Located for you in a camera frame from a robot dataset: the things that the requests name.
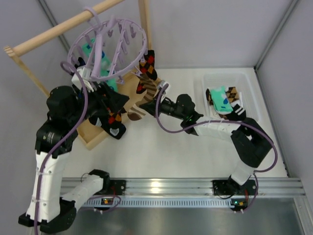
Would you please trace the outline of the red orange argyle sock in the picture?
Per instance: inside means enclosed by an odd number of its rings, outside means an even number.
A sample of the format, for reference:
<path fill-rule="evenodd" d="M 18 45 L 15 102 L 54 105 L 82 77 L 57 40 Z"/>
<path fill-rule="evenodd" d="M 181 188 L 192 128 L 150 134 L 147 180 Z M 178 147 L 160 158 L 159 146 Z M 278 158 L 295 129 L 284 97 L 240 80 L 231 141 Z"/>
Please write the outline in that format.
<path fill-rule="evenodd" d="M 148 50 L 144 58 L 139 60 L 139 82 L 136 88 L 137 94 L 144 93 L 147 88 L 155 85 L 157 71 L 155 69 L 155 51 Z"/>
<path fill-rule="evenodd" d="M 110 113 L 108 117 L 108 127 L 109 129 L 126 129 L 125 125 L 122 123 L 122 115 L 120 112 Z"/>

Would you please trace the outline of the brown striped sock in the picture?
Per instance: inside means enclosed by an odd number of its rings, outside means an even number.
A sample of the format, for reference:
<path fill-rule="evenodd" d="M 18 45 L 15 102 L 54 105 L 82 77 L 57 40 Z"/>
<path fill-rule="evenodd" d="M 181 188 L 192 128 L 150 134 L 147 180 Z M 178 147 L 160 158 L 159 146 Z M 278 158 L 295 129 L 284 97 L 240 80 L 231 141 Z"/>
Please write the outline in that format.
<path fill-rule="evenodd" d="M 143 98 L 136 102 L 127 112 L 127 116 L 131 121 L 138 121 L 142 119 L 147 112 L 140 108 L 139 106 L 142 104 L 146 104 L 153 100 L 153 98 L 157 94 L 157 85 L 160 83 L 161 79 L 157 77 L 156 80 L 151 80 L 149 78 L 138 77 L 139 81 L 142 82 L 146 86 L 146 93 Z"/>

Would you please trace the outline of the purple round clip hanger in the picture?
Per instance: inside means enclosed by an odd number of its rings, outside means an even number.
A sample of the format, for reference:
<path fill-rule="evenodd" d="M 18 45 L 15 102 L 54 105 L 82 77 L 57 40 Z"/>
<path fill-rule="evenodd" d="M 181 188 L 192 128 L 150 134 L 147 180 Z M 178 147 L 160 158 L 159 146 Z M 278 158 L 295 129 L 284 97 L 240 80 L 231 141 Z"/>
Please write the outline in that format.
<path fill-rule="evenodd" d="M 115 78 L 117 84 L 124 84 L 123 76 L 137 67 L 139 60 L 147 54 L 147 35 L 145 30 L 136 22 L 129 19 L 119 19 L 115 16 L 107 21 L 101 21 L 98 14 L 91 8 L 85 7 L 93 13 L 95 23 L 90 23 L 88 29 L 81 33 L 71 45 L 67 54 L 67 61 L 74 65 L 82 57 L 89 68 L 92 54 L 95 53 L 94 68 L 90 79 L 105 81 Z M 89 43 L 92 47 L 90 57 L 83 53 L 82 46 Z M 101 51 L 111 61 L 111 68 L 107 77 L 99 77 Z"/>

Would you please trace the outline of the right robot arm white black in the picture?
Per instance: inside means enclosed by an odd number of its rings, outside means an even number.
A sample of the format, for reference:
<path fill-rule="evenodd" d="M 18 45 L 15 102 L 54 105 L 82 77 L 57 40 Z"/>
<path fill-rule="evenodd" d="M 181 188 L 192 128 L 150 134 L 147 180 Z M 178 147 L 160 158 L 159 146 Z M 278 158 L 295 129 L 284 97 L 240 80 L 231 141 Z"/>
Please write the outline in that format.
<path fill-rule="evenodd" d="M 230 195 L 239 194 L 262 163 L 267 154 L 274 148 L 272 139 L 252 118 L 242 121 L 212 120 L 195 110 L 195 104 L 187 94 L 181 94 L 173 102 L 168 98 L 153 98 L 152 101 L 140 104 L 147 113 L 159 118 L 160 114 L 180 119 L 184 132 L 195 136 L 210 136 L 232 143 L 240 158 L 225 187 Z"/>

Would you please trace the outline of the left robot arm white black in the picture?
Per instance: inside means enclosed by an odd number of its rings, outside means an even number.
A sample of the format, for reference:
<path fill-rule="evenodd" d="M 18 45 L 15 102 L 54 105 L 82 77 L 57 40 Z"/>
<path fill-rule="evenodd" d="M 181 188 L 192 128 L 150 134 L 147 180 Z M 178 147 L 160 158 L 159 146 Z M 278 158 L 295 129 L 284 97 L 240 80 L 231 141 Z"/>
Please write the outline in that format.
<path fill-rule="evenodd" d="M 95 117 L 105 124 L 128 100 L 127 95 L 115 92 L 105 83 L 96 85 L 94 91 L 59 86 L 50 92 L 46 122 L 36 133 L 32 199 L 19 217 L 19 224 L 37 227 L 46 234 L 63 232 L 71 227 L 79 209 L 93 195 L 113 192 L 109 173 L 98 169 L 69 193 L 61 194 L 61 184 L 81 122 Z"/>

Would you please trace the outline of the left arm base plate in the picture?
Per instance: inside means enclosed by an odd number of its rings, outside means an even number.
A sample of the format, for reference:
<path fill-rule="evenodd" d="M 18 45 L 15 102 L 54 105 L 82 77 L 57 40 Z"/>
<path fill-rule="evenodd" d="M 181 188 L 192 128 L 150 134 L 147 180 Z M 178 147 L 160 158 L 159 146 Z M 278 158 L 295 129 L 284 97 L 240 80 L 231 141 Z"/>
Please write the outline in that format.
<path fill-rule="evenodd" d="M 126 183 L 126 180 L 111 180 L 107 190 L 107 195 L 124 195 Z"/>

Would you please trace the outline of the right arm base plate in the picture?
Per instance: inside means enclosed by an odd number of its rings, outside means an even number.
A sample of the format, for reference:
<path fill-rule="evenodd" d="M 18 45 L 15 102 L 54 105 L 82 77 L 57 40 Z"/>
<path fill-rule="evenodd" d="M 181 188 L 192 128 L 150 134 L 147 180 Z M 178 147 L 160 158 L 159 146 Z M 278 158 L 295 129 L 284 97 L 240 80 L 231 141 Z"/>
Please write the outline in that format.
<path fill-rule="evenodd" d="M 252 196 L 256 193 L 256 181 L 249 179 L 243 185 L 239 185 L 231 178 L 227 180 L 213 180 L 213 192 L 215 196 Z"/>

